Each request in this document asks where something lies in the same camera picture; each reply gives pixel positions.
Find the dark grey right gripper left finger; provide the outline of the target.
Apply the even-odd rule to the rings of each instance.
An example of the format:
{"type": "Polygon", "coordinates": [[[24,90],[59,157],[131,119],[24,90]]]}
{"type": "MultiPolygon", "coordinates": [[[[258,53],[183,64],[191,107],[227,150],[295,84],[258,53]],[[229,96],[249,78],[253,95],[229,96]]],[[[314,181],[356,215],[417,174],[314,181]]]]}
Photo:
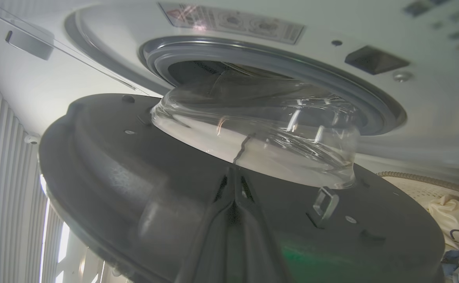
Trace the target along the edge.
{"type": "Polygon", "coordinates": [[[225,283],[230,212],[235,200],[235,168],[228,167],[212,191],[176,283],[225,283]]]}

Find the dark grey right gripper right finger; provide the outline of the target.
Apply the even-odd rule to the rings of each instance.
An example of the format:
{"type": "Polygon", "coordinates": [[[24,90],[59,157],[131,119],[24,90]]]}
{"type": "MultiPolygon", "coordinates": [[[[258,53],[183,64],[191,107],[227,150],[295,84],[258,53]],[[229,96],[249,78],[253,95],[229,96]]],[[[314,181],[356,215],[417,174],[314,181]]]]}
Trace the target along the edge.
{"type": "Polygon", "coordinates": [[[293,280],[269,227],[251,180],[242,169],[234,170],[235,205],[244,234],[245,282],[291,283],[293,280]]]}

